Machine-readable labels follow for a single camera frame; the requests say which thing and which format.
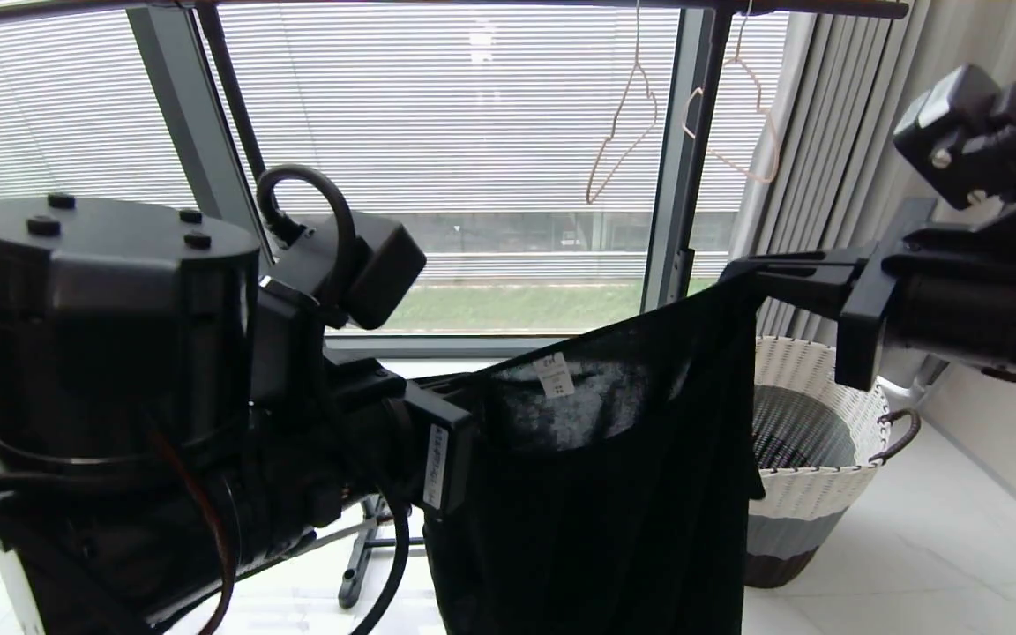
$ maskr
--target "laundry basket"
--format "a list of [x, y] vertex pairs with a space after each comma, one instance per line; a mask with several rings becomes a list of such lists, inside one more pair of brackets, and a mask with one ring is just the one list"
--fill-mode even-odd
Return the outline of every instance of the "laundry basket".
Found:
[[[766, 498], [751, 502], [746, 583], [790, 582], [881, 465], [919, 431], [919, 416], [888, 412], [879, 386], [833, 381], [835, 351], [789, 337], [755, 342], [753, 434]], [[911, 427], [888, 446], [892, 422]]]

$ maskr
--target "tile floor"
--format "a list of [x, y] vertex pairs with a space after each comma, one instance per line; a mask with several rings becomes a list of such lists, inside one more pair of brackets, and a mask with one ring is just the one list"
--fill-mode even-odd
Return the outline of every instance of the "tile floor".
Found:
[[[350, 514], [338, 526], [354, 522]], [[350, 552], [351, 539], [343, 539], [239, 584], [220, 632], [348, 632], [371, 607], [389, 564], [376, 556], [362, 601], [342, 612], [335, 594]], [[209, 604], [200, 607], [173, 632], [197, 632], [210, 611]], [[874, 480], [799, 579], [773, 591], [747, 590], [743, 631], [1016, 635], [1016, 502], [927, 426]], [[0, 579], [0, 635], [20, 632]], [[411, 559], [376, 632], [444, 635], [424, 558]]]

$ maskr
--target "black cloth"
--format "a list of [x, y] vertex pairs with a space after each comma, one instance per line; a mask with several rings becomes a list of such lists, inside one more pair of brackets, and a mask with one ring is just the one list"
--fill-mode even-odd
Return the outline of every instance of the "black cloth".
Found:
[[[723, 281], [438, 383], [480, 427], [464, 505], [425, 527], [449, 634], [739, 632], [758, 306]], [[556, 353], [564, 397], [532, 365]]]

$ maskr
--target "screw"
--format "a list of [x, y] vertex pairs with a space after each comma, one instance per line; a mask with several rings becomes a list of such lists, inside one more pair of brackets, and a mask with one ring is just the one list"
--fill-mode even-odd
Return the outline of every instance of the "screw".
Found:
[[932, 152], [932, 166], [936, 170], [943, 170], [948, 165], [951, 165], [951, 152], [948, 152], [947, 148], [939, 148]]
[[201, 225], [202, 212], [197, 209], [181, 209], [178, 210], [178, 219], [190, 225]]
[[191, 232], [183, 237], [183, 242], [189, 248], [197, 250], [208, 250], [210, 248], [210, 237], [202, 232]]
[[45, 194], [45, 204], [53, 209], [74, 209], [77, 206], [77, 199], [71, 194], [62, 192], [52, 192]]
[[61, 223], [56, 217], [39, 213], [25, 219], [25, 230], [36, 237], [56, 237], [61, 234]]

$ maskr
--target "window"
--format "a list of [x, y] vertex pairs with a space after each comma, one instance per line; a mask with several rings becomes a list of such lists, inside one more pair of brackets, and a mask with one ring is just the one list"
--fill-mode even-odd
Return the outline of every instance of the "window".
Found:
[[[765, 108], [774, 104], [778, 88], [778, 74], [782, 72], [782, 49], [785, 41], [786, 21], [789, 13], [766, 13], [747, 19], [739, 56], [755, 71], [763, 85]], [[735, 53], [735, 42], [743, 20], [732, 21], [728, 44], [729, 57]], [[709, 148], [721, 152], [738, 165], [751, 163], [752, 153], [763, 134], [765, 116], [755, 112], [755, 84], [738, 64], [727, 64], [722, 69], [716, 110], [712, 113], [712, 129], [708, 137]], [[697, 258], [710, 258], [721, 254], [726, 257], [735, 228], [735, 214], [743, 203], [747, 178], [729, 168], [717, 157], [708, 156], [700, 180], [697, 197], [697, 214], [692, 223], [691, 249]], [[711, 268], [695, 270], [697, 277], [717, 276]]]
[[[632, 9], [218, 11], [265, 163], [315, 166], [352, 208], [402, 221], [429, 254], [384, 330], [573, 333], [638, 312], [678, 11], [641, 11], [658, 126], [593, 205], [585, 184], [632, 64]], [[617, 152], [651, 117], [630, 100]], [[279, 186], [277, 200], [326, 212], [307, 186]]]
[[123, 11], [0, 25], [0, 197], [193, 205]]

